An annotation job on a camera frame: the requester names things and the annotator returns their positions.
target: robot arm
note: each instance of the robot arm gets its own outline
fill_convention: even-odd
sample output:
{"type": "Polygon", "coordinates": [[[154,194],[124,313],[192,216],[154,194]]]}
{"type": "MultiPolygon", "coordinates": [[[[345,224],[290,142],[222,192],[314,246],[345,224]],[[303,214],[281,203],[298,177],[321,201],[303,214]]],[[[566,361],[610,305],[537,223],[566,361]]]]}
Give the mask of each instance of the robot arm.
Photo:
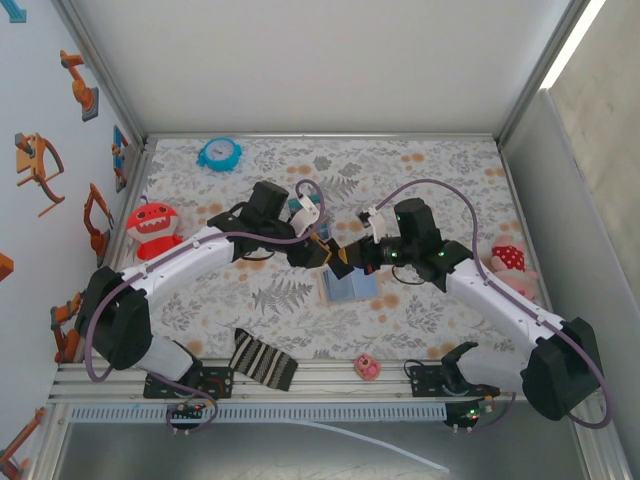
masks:
{"type": "Polygon", "coordinates": [[[338,258],[335,241],[302,236],[321,215],[307,197],[299,198],[303,209],[289,221],[279,220],[287,197],[286,190],[259,182],[248,202],[211,218],[191,238],[153,260],[120,273],[99,269],[85,292],[76,330],[116,370],[139,367],[197,386],[201,362],[178,343],[151,334],[150,313],[169,294],[260,247],[285,253],[294,267],[328,264],[338,277],[353,270],[338,258]]]}
{"type": "Polygon", "coordinates": [[[294,267],[328,264],[338,278],[354,267],[371,274],[382,265],[412,265],[422,279],[492,321],[514,341],[518,352],[496,353],[473,342],[460,345],[442,359],[451,391],[477,384],[522,391],[538,412],[559,420],[598,388],[593,368],[587,368],[584,357],[567,343],[569,339],[577,344],[601,369],[591,326],[580,318],[567,322],[519,297],[475,261],[466,247],[443,240],[422,200],[395,206],[400,236],[380,235],[379,219],[371,210],[365,220],[378,234],[340,249],[333,240],[325,243],[313,234],[302,235],[324,213],[322,208],[314,211],[304,197],[301,212],[288,222],[279,220],[287,196],[282,188],[259,182],[248,202],[210,219],[193,237],[153,261],[121,273],[107,267],[95,272],[76,321],[76,329],[87,337],[85,360],[92,344],[116,370],[137,366],[197,387],[201,362],[176,342],[154,337],[149,314],[178,287],[264,247],[284,253],[294,267]],[[518,300],[509,301],[509,292],[518,300]]]}
{"type": "Polygon", "coordinates": [[[476,261],[469,249],[443,240],[421,199],[402,201],[394,210],[400,236],[379,241],[366,236],[340,250],[341,259],[366,274],[381,265],[413,266],[423,280],[481,313],[518,350],[494,352],[473,342],[455,348],[442,358],[451,391],[484,384],[524,392],[539,413],[559,420],[599,387],[583,357],[564,338],[573,340],[601,371],[595,334],[587,322],[566,321],[529,302],[476,261]]]}

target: stuffed animal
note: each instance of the stuffed animal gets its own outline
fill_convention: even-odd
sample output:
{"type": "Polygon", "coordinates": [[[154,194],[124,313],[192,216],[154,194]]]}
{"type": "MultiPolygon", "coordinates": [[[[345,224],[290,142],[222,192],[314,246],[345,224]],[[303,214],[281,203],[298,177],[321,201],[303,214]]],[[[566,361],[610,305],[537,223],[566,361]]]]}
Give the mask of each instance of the stuffed animal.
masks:
{"type": "Polygon", "coordinates": [[[511,235],[500,235],[493,242],[491,266],[502,282],[527,300],[535,301],[538,292],[538,274],[527,270],[524,261],[526,245],[514,242],[511,235]]]}
{"type": "Polygon", "coordinates": [[[354,362],[356,373],[363,380],[375,380],[380,375],[382,367],[371,355],[363,353],[354,362]]]}
{"type": "Polygon", "coordinates": [[[127,220],[127,235],[140,242],[138,258],[151,260],[181,243],[174,235],[178,223],[178,213],[165,203],[147,203],[134,210],[127,220]]]}

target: striped sock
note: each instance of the striped sock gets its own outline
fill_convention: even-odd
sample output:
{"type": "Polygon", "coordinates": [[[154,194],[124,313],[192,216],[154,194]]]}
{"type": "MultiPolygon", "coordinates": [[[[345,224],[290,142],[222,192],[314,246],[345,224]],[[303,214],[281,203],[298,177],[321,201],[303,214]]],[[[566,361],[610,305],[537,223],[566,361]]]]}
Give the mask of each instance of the striped sock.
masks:
{"type": "Polygon", "coordinates": [[[253,338],[241,328],[236,328],[235,343],[236,351],[229,368],[269,388],[289,391],[298,362],[283,351],[253,338]]]}

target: red plush toy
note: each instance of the red plush toy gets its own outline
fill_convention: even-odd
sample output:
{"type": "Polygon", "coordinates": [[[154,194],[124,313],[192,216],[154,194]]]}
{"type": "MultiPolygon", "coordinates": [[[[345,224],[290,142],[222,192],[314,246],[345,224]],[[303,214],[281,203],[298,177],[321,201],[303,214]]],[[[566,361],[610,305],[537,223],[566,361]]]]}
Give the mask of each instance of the red plush toy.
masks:
{"type": "Polygon", "coordinates": [[[496,277],[526,299],[535,301],[538,274],[526,269],[525,251],[526,246],[523,242],[514,242],[511,235],[500,235],[491,249],[491,266],[496,277]]]}
{"type": "Polygon", "coordinates": [[[182,239],[174,235],[179,222],[178,213],[165,203],[138,207],[127,220],[127,234],[140,242],[138,258],[151,260],[182,243],[182,239]]]}

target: blue alarm clock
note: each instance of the blue alarm clock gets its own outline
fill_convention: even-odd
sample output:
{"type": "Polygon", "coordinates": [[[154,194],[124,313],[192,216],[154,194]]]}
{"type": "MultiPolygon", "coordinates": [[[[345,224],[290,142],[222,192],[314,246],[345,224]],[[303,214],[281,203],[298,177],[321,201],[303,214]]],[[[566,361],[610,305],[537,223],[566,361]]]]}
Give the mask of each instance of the blue alarm clock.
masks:
{"type": "Polygon", "coordinates": [[[242,148],[230,138],[214,138],[198,154],[198,165],[216,172],[233,170],[240,160],[242,148]]]}

